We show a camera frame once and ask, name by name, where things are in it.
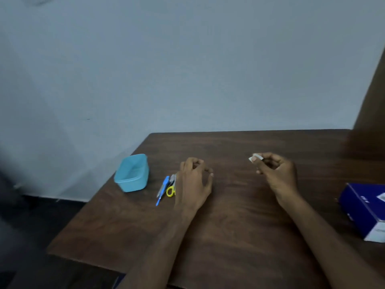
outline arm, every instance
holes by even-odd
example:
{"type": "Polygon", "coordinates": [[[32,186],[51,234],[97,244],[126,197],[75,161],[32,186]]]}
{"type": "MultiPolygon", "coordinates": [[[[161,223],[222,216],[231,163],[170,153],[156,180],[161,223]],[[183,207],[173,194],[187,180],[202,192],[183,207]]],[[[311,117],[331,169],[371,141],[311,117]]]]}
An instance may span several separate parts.
{"type": "Polygon", "coordinates": [[[290,215],[334,289],[380,289],[385,280],[301,197],[295,165],[276,154],[253,157],[278,203],[290,215]]]}
{"type": "Polygon", "coordinates": [[[214,174],[203,160],[188,158],[177,173],[173,215],[137,264],[130,269],[118,289],[164,289],[182,239],[198,209],[211,193],[214,174]],[[202,173],[210,172],[206,186],[202,173]]]}

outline scissors handle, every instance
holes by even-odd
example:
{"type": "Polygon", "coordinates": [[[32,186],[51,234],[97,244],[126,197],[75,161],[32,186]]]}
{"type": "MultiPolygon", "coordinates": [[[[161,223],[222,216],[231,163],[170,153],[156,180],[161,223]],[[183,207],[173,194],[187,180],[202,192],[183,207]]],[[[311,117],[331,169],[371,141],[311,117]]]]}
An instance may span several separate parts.
{"type": "Polygon", "coordinates": [[[169,186],[167,189],[166,189],[166,195],[167,197],[171,198],[172,196],[175,195],[175,186],[172,185],[172,186],[169,186]]]}

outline hand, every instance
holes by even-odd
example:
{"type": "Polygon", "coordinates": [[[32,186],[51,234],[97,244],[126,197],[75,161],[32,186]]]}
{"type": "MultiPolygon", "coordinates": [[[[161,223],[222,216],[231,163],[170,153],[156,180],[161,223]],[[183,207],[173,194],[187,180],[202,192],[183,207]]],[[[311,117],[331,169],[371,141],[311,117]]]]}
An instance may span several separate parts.
{"type": "Polygon", "coordinates": [[[203,160],[190,157],[181,162],[180,171],[176,175],[174,208],[196,213],[211,194],[213,178],[213,169],[207,167],[203,160]],[[210,173],[205,186],[202,184],[204,171],[210,173]]]}
{"type": "Polygon", "coordinates": [[[299,196],[297,188],[297,172],[292,161],[273,153],[258,153],[263,157],[260,160],[256,156],[251,159],[257,165],[257,173],[265,175],[266,180],[282,206],[287,196],[299,196]]]}

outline pen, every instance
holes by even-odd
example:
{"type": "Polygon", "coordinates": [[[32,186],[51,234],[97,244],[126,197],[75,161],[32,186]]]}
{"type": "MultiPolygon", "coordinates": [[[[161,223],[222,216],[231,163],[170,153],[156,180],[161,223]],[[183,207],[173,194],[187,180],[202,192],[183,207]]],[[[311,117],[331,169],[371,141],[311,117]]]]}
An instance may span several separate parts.
{"type": "Polygon", "coordinates": [[[168,184],[169,180],[170,180],[170,177],[167,175],[166,178],[163,181],[161,189],[158,192],[158,195],[157,195],[158,196],[158,201],[156,202],[155,206],[159,205],[159,202],[161,201],[161,198],[162,198],[162,196],[164,194],[164,191],[166,190],[166,185],[168,184]]]}

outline blue plastic container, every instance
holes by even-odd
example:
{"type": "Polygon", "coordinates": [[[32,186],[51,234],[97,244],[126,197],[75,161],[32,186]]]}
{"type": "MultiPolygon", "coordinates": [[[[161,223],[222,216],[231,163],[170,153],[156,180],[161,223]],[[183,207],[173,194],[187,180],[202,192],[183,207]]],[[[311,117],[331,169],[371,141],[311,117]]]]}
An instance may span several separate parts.
{"type": "Polygon", "coordinates": [[[122,160],[113,180],[126,193],[138,191],[146,187],[149,171],[145,154],[131,155],[122,160]]]}

